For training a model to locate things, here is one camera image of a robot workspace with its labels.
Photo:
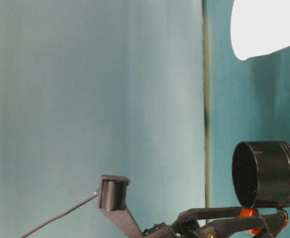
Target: black cylindrical container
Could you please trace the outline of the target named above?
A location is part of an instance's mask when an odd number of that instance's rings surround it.
[[[232,161],[235,193],[244,207],[290,206],[290,145],[241,142]]]

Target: orange gripper part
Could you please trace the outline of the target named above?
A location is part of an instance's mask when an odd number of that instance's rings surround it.
[[[254,209],[254,208],[242,208],[242,211],[240,212],[239,217],[240,218],[245,218],[245,217],[254,217],[258,215],[258,210]],[[263,230],[263,228],[256,228],[256,229],[251,229],[248,230],[246,232],[251,233],[253,235],[258,235],[261,231]]]

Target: teal wall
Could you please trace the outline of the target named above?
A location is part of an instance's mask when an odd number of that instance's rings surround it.
[[[208,205],[213,207],[239,205],[231,177],[239,141],[290,143],[290,48],[239,61],[230,40],[232,3],[204,1]],[[279,237],[290,237],[290,224]]]
[[[141,229],[204,206],[199,1],[0,0],[0,238],[132,179]],[[123,237],[96,202],[33,237]]]

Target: black cable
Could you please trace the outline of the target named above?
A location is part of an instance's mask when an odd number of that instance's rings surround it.
[[[60,215],[57,215],[55,217],[52,217],[51,219],[47,220],[46,222],[43,222],[42,224],[40,224],[39,226],[37,226],[36,228],[32,229],[31,231],[27,232],[26,234],[24,234],[21,238],[26,238],[29,235],[33,234],[34,232],[36,232],[37,230],[41,229],[42,227],[46,226],[47,224],[61,218],[64,217],[65,215],[69,214],[70,212],[73,212],[75,209],[79,208],[80,206],[84,205],[85,203],[88,203],[89,201],[93,200],[94,198],[96,198],[98,196],[98,193],[95,192],[93,194],[93,196],[89,197],[88,199],[84,200],[83,202],[80,202],[79,204],[75,205],[74,207],[70,208],[69,210],[61,213]]]

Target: white object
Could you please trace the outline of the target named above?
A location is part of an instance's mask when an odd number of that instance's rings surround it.
[[[235,0],[231,41],[240,60],[290,46],[290,0]]]

